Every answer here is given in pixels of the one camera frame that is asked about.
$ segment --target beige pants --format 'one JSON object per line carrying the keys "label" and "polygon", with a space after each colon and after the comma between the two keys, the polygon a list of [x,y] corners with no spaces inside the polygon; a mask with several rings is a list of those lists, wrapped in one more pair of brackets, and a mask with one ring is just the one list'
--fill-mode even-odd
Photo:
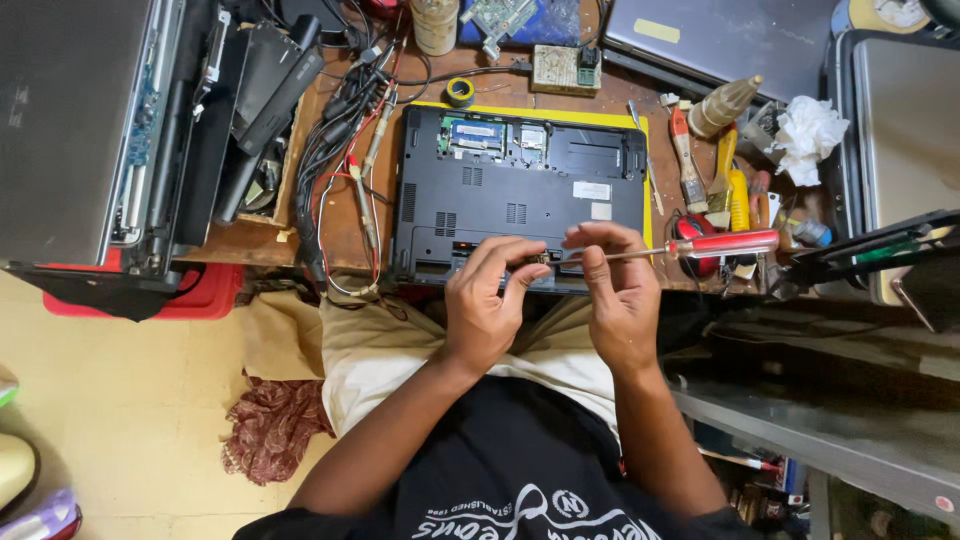
{"label": "beige pants", "polygon": [[[313,344],[303,343],[302,330],[316,335],[310,317],[314,314],[302,313],[305,305],[298,307],[290,302],[291,294],[261,295],[250,307],[250,324],[260,328],[248,327],[248,350],[260,349],[254,356],[271,359],[254,361],[259,367],[253,368],[248,361],[251,375],[270,379],[269,372],[276,369],[265,367],[264,363],[276,364],[279,360],[277,348],[271,353],[262,350],[262,341],[251,342],[267,338],[261,320],[270,325],[273,345],[283,328],[277,319],[287,319],[287,328],[300,326],[300,354],[293,356],[310,363],[309,354],[304,359],[303,353],[312,349]],[[397,320],[382,307],[349,311],[327,302],[320,306],[323,373],[316,375],[326,378],[324,407],[337,436],[343,436],[386,399],[444,342],[446,331],[439,325],[409,305],[393,300],[391,304],[406,311],[406,321]],[[590,343],[589,316],[589,298],[564,299],[531,331],[517,337],[514,347],[489,375],[519,377],[552,388],[599,416],[616,435],[613,379]]]}

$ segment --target tiled floor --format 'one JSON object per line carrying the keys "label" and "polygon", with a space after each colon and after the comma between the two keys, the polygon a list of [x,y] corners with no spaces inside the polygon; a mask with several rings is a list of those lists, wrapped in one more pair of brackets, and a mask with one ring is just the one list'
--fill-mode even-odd
{"label": "tiled floor", "polygon": [[297,475],[258,487],[220,465],[243,392],[238,317],[215,322],[69,319],[0,272],[0,376],[20,394],[0,432],[41,453],[41,493],[73,486],[83,539],[221,540],[283,508],[333,441],[311,440]]}

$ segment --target wooden desk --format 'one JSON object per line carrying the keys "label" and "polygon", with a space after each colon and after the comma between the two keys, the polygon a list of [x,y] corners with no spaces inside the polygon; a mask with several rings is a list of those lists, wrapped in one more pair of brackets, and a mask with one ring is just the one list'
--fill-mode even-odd
{"label": "wooden desk", "polygon": [[[328,64],[324,70],[337,74],[346,71],[348,62],[337,57],[337,51],[329,51],[328,53]],[[529,56],[526,53],[504,51],[499,64],[509,65],[514,59],[527,60]],[[433,58],[431,61],[435,75],[475,66],[491,65],[490,59],[482,51],[474,49],[454,49],[449,54]],[[408,50],[403,55],[398,77],[401,80],[422,80],[426,78],[426,68],[417,53]],[[655,245],[663,244],[667,220],[674,209],[684,209],[685,205],[679,184],[680,166],[667,129],[669,111],[660,106],[659,95],[653,90],[653,81],[642,75],[625,71],[618,66],[605,64],[602,89],[596,98],[591,99],[531,93],[527,77],[509,73],[476,75],[470,79],[477,88],[476,105],[629,114],[627,102],[634,99],[638,105],[638,113],[646,116],[650,122],[648,141],[650,159],[653,163],[664,204],[664,216],[660,216],[656,211],[656,206],[651,205],[654,227],[653,238]],[[316,111],[321,110],[338,83],[339,81],[332,77],[321,75],[307,90],[308,95],[304,102],[312,101],[314,109]],[[444,87],[445,82],[430,85],[420,97],[420,100],[442,101]],[[400,97],[402,99],[412,95],[417,90],[418,88],[415,86],[402,86],[399,91]],[[373,189],[391,199],[396,197],[396,158],[401,115],[402,106],[397,108],[390,119],[390,126],[380,146],[374,175],[371,179]],[[358,160],[364,157],[372,132],[373,129],[367,129],[357,143],[359,150],[355,155]],[[709,183],[712,181],[716,169],[716,141],[715,139],[703,141],[695,137],[691,139],[694,158],[705,180]],[[297,159],[299,160],[300,149],[293,148],[292,151],[298,153]],[[755,172],[754,168],[745,160],[738,159],[749,179]],[[780,186],[777,184],[779,181],[781,179],[775,179],[773,190],[776,191]],[[389,246],[393,223],[392,208],[379,201],[376,204],[381,237],[383,238],[382,243],[384,246]],[[323,225],[324,247],[330,266],[335,269],[369,272],[370,264],[364,253],[354,190],[347,183],[338,181],[328,195],[326,208],[324,209]],[[243,222],[229,228],[211,225],[206,245],[191,252],[185,258],[258,265],[293,264],[294,254],[299,245],[297,237],[293,234],[288,242],[277,242],[278,232],[279,229],[273,227]],[[683,273],[676,261],[656,258],[655,268],[660,277],[660,284],[664,288],[696,290],[698,286]],[[701,283],[700,287],[705,292],[719,292],[723,289],[723,284],[720,283],[718,278],[713,278],[708,282]],[[734,280],[730,292],[757,293],[758,291],[753,283],[742,283]]]}

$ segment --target laptop lid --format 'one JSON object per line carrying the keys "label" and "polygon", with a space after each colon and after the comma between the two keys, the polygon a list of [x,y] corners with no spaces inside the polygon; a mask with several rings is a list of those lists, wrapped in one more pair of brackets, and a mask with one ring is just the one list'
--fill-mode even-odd
{"label": "laptop lid", "polygon": [[152,3],[0,2],[0,260],[106,253]]}
{"label": "laptop lid", "polygon": [[760,94],[820,97],[836,0],[658,0],[613,4],[604,41],[644,60],[727,83],[764,78]]}

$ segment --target black t-shirt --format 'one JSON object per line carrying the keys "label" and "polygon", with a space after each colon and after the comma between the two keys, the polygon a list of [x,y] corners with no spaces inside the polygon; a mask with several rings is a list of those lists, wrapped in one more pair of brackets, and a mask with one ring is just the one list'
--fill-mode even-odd
{"label": "black t-shirt", "polygon": [[284,510],[234,540],[751,539],[726,508],[680,520],[620,473],[606,424],[528,380],[484,377],[444,415],[377,507],[360,517]]}

